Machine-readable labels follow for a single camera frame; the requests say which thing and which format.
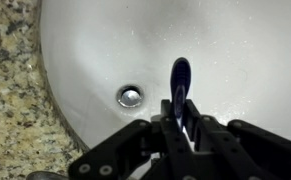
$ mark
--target white sink basin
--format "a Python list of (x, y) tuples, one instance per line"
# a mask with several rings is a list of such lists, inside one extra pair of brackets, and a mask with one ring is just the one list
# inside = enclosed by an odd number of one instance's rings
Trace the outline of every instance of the white sink basin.
[[(53, 94), (90, 147), (159, 114), (179, 57), (201, 113), (291, 139), (291, 1), (43, 1), (41, 40)], [(143, 89), (140, 107), (117, 102), (126, 84)]]

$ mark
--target sink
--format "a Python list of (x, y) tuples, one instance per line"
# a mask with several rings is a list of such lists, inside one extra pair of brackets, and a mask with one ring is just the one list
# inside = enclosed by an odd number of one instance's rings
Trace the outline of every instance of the sink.
[[(41, 41), (54, 97), (89, 147), (159, 114), (179, 57), (201, 113), (291, 140), (291, 1), (43, 1)], [(129, 85), (139, 106), (118, 103)]]

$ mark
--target granite countertop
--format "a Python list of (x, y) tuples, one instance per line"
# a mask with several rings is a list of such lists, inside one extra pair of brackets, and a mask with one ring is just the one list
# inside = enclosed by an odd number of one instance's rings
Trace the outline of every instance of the granite countertop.
[(0, 0), (0, 179), (66, 174), (83, 150), (49, 91), (39, 40), (40, 0)]

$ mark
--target sink drain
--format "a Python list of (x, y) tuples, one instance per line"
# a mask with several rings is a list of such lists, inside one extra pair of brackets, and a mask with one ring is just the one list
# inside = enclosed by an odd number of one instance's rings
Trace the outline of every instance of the sink drain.
[(127, 85), (117, 92), (118, 103), (126, 108), (137, 107), (144, 99), (143, 91), (135, 85)]

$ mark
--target blue object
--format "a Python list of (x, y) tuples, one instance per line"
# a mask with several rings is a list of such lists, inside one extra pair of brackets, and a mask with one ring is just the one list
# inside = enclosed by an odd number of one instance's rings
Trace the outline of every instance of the blue object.
[(191, 67), (185, 58), (178, 58), (171, 74), (172, 108), (178, 125), (182, 127), (183, 109), (191, 84)]

